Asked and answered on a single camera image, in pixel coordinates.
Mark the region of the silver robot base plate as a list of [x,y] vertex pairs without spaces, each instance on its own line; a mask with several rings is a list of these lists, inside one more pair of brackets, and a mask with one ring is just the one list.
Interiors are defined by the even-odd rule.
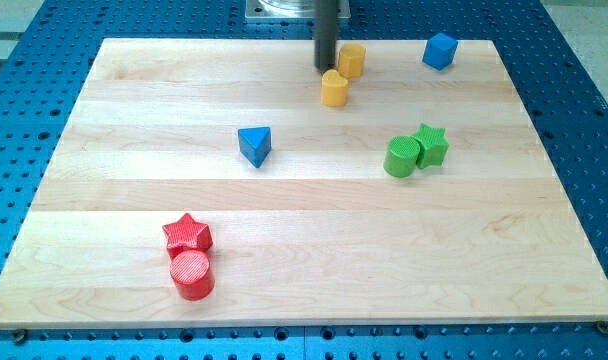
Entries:
[[245,18],[256,22],[312,20],[316,0],[246,0]]

